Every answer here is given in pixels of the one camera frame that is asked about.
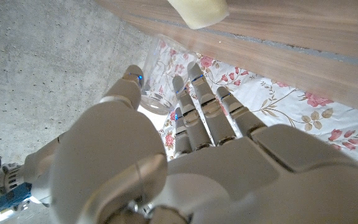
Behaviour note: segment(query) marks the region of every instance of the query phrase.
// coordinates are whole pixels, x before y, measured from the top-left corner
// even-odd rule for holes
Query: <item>floral fabric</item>
[[[358,161],[358,110],[213,58],[198,55],[197,63],[214,93],[225,86],[267,126],[293,126]],[[190,81],[187,86],[201,111]],[[175,148],[174,111],[168,115],[160,135],[171,160]]]

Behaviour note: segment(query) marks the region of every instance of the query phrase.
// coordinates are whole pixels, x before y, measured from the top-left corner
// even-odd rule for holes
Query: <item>glass cup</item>
[[[140,105],[155,114],[168,114],[178,103],[172,80],[180,76],[185,84],[187,67],[197,56],[180,43],[162,34],[157,35],[143,67],[144,85]]]

